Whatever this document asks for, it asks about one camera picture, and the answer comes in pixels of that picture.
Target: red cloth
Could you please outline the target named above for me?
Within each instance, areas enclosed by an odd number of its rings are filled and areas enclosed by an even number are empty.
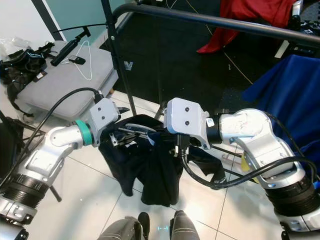
[[[220,17],[250,21],[264,19],[271,25],[284,28],[288,25],[293,3],[296,0],[221,0]],[[200,48],[200,54],[214,53],[229,44],[238,31],[217,28],[210,42]]]

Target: gray chair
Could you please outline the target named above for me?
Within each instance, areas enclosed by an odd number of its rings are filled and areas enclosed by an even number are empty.
[[[59,52],[66,44],[65,41],[55,41],[51,49]],[[76,55],[80,45],[69,56]],[[74,63],[52,66],[51,59],[47,58],[47,75],[38,82],[29,83],[17,96],[17,103],[30,107],[28,112],[34,110],[48,111],[61,97],[72,90],[90,87],[101,90],[106,96],[118,79],[113,68],[110,52],[95,47],[90,47],[92,80],[85,79]],[[78,65],[85,77],[90,77],[90,58],[88,46],[83,46],[78,54],[86,60],[84,65]],[[93,105],[92,93],[88,91],[77,93],[66,99],[53,112],[54,116],[73,121],[80,118],[86,109]]]

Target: yellow object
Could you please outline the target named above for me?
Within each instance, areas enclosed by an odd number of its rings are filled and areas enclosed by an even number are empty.
[[[249,165],[247,164],[246,160],[245,160],[245,156],[242,155],[241,156],[241,170],[244,172],[248,172],[249,170],[251,170],[251,168],[249,167]],[[256,177],[253,178],[253,180],[258,184],[258,179]]]

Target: white tile floor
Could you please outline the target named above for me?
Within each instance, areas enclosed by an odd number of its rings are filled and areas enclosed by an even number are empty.
[[[0,86],[0,109],[5,115],[16,118],[17,113],[3,92]],[[119,107],[129,107],[124,93],[116,91],[112,99]],[[139,98],[134,98],[134,101],[138,114],[152,117],[159,106]],[[127,112],[122,118],[131,115]],[[53,117],[44,130],[60,124],[63,121]],[[241,152],[236,145],[222,147]],[[222,159],[225,168],[239,171],[237,163],[240,159],[214,149],[209,152]],[[66,158],[54,186],[61,194],[62,202],[58,203],[48,192],[38,206],[33,222],[26,227],[30,240],[95,240],[112,222],[125,216],[137,217],[142,211],[150,215],[150,239],[168,240],[167,226],[176,210],[184,210],[189,215],[201,240],[281,239],[282,230],[271,203],[259,185],[252,182],[215,191],[183,172],[176,205],[145,205],[140,200],[142,184],[136,180],[133,196],[124,195],[98,149],[87,146]]]

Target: gray trousers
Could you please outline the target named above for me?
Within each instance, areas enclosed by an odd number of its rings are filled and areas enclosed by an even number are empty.
[[[127,216],[111,224],[98,240],[144,240],[142,226],[137,219]],[[171,240],[200,240],[190,218],[177,211],[170,224]]]

